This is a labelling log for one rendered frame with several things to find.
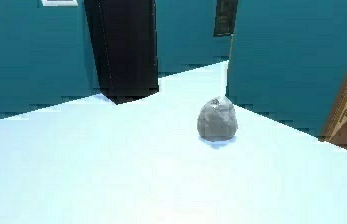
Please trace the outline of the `dark brown tall cupboard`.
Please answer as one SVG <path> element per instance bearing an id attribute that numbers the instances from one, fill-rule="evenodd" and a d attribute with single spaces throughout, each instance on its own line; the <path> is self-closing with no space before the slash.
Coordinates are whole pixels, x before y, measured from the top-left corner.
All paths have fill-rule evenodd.
<path id="1" fill-rule="evenodd" d="M 159 91 L 155 0 L 84 0 L 100 92 L 115 104 Z"/>

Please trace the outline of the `dark framed wall picture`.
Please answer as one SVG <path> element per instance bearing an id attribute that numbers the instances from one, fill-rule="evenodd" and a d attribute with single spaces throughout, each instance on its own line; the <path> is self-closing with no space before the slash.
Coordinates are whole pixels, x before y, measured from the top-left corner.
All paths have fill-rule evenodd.
<path id="1" fill-rule="evenodd" d="M 217 0 L 214 37 L 231 36 L 234 34 L 238 3 L 239 0 Z"/>

